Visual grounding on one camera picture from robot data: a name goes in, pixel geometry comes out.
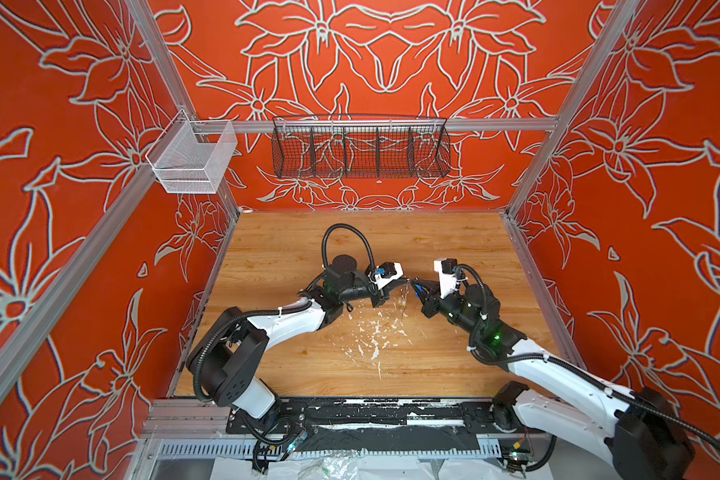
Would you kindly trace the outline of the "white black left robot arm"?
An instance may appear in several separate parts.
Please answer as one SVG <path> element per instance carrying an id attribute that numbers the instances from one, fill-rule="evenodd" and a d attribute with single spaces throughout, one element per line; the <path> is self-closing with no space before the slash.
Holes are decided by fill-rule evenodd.
<path id="1" fill-rule="evenodd" d="M 347 254 L 328 258 L 328 242 L 336 230 L 349 231 L 361 240 L 367 256 L 364 269 Z M 379 307 L 406 282 L 400 263 L 377 263 L 368 239 L 346 223 L 328 227 L 320 254 L 322 271 L 298 293 L 296 302 L 252 311 L 230 307 L 222 312 L 186 360 L 196 399 L 272 423 L 279 415 L 280 397 L 256 377 L 265 352 L 330 326 L 354 301 L 369 300 Z"/>

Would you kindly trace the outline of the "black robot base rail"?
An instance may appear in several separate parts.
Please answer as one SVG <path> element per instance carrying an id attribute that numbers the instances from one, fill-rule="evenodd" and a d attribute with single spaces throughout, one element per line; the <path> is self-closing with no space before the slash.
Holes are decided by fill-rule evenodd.
<path id="1" fill-rule="evenodd" d="M 280 460 L 408 457 L 436 466 L 446 460 L 533 464 L 546 455 L 547 434 L 511 432 L 493 423 L 488 398 L 285 397 L 278 425 L 259 442 L 232 407 L 188 398 L 160 400 L 148 415 L 130 479 L 207 478 L 222 460 L 266 468 Z"/>

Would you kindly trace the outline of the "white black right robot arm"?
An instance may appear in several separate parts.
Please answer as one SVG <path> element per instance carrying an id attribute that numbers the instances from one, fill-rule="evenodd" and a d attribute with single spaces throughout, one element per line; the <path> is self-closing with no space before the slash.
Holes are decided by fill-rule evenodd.
<path id="1" fill-rule="evenodd" d="M 720 454 L 720 440 L 676 417 L 666 398 L 634 391 L 552 354 L 500 318 L 500 303 L 475 270 L 436 261 L 437 280 L 410 284 L 432 318 L 469 335 L 479 363 L 515 375 L 493 398 L 497 428 L 542 430 L 609 463 L 623 479 L 681 479 L 695 458 L 696 436 Z"/>

